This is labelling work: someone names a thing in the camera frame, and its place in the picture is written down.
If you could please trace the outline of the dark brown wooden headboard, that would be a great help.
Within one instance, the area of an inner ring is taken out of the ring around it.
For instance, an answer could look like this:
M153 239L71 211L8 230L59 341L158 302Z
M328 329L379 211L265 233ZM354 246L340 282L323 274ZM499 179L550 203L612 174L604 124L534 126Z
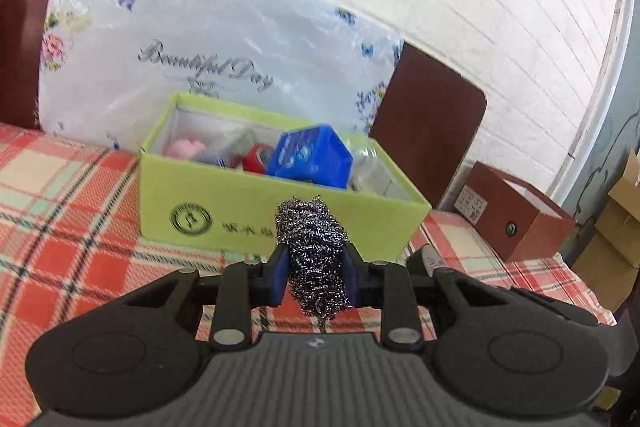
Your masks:
M40 42L48 0L1 0L1 121L37 129ZM484 92L407 44L372 136L434 205L454 177L486 112Z

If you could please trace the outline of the steel wool scrubber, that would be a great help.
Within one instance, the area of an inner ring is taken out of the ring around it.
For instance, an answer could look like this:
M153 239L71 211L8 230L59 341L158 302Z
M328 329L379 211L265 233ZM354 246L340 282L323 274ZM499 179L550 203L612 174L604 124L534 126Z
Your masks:
M290 198L276 212L277 240L288 247L288 283L302 311L320 331L350 308L343 280L343 249L348 236L325 202Z

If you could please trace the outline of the brown cardboard box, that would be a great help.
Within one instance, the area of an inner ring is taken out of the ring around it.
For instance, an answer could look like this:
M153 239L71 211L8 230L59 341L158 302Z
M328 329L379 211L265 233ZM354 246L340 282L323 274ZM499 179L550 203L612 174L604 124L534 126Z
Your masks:
M482 162L471 169L454 209L504 262L553 257L575 225L538 188Z

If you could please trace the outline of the stacked cardboard cartons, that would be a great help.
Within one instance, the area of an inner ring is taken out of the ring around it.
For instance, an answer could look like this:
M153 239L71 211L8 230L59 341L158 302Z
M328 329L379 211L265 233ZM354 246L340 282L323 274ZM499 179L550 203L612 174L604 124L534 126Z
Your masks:
M596 233L572 270L603 308L616 312L631 295L639 276L638 155L628 155L594 227Z

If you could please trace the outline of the green cardboard storage box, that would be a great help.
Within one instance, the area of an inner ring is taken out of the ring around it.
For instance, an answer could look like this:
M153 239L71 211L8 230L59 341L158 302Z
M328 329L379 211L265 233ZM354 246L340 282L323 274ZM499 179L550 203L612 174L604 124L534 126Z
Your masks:
M282 132L307 127L303 119L179 92L140 146L139 229L152 241L243 254L267 254L276 245L281 202L320 197L363 258L394 260L432 206L383 147L359 133L341 133L349 150L372 146L393 173L385 196L348 188L288 181L240 169L163 155L177 139L212 144L242 129L256 141L277 141Z

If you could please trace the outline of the blue chewing gum box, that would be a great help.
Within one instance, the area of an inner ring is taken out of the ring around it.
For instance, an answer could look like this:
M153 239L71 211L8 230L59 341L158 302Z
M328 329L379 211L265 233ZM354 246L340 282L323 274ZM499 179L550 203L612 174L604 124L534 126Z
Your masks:
M335 130L318 124L283 132L266 175L345 190L353 162L352 153Z

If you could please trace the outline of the red tape roll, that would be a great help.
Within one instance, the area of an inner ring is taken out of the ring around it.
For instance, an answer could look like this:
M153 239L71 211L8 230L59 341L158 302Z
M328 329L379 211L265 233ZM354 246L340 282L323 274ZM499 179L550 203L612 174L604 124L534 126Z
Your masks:
M273 153L273 147L268 144L255 143L242 159L245 172L265 174Z

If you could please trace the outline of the clear plastic cup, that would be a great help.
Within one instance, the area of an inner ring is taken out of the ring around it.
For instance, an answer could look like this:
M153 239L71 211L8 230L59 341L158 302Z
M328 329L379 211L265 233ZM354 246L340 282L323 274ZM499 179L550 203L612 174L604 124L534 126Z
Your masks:
M372 146L354 147L348 186L357 192L385 196L395 181L393 173Z

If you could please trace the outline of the white pink glove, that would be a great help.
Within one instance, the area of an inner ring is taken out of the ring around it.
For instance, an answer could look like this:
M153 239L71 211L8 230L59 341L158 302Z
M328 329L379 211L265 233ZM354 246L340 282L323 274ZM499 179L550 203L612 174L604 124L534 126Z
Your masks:
M163 155L179 160L191 160L206 150L207 146L198 140L180 139L165 147Z

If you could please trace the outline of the floral Beautiful Day plastic bag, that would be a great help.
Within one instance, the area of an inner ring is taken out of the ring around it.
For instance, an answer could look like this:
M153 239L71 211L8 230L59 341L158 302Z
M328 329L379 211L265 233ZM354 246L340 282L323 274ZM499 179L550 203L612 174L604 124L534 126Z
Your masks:
M324 0L48 0L39 121L135 150L188 92L368 132L403 47Z

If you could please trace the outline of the purple small box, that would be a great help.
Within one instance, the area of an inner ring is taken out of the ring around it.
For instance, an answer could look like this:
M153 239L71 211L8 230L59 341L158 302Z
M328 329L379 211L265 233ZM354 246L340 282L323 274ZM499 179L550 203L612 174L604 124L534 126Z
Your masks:
M235 131L209 144L195 157L195 160L205 165L234 169L241 164L256 140L256 133L253 130Z

